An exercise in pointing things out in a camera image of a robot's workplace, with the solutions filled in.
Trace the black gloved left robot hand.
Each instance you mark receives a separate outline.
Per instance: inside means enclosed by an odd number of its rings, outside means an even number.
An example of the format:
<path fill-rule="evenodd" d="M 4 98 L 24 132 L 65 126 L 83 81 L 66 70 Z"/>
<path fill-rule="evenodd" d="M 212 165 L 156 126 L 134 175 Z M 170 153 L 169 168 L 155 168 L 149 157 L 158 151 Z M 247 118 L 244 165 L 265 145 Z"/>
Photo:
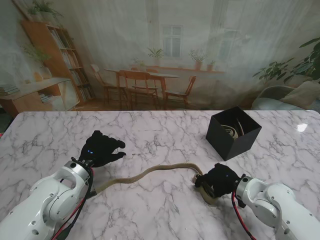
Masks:
<path fill-rule="evenodd" d="M 81 162 L 93 161 L 93 168 L 103 167 L 123 158 L 126 155 L 125 152 L 114 153 L 114 151 L 125 147 L 126 144 L 123 141 L 108 137 L 103 135 L 101 131 L 95 130 L 82 147 L 78 160 Z"/>

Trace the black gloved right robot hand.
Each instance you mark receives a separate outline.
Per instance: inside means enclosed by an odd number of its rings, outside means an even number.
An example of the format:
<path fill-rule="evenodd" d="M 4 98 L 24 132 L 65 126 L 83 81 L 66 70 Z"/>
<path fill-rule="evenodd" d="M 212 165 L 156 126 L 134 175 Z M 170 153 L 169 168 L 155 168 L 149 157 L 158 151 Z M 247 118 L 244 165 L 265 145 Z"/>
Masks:
<path fill-rule="evenodd" d="M 239 182 L 245 176 L 239 177 L 231 168 L 224 164 L 216 163 L 208 173 L 200 175 L 195 180 L 195 187 L 206 184 L 213 191 L 215 198 L 234 192 Z"/>

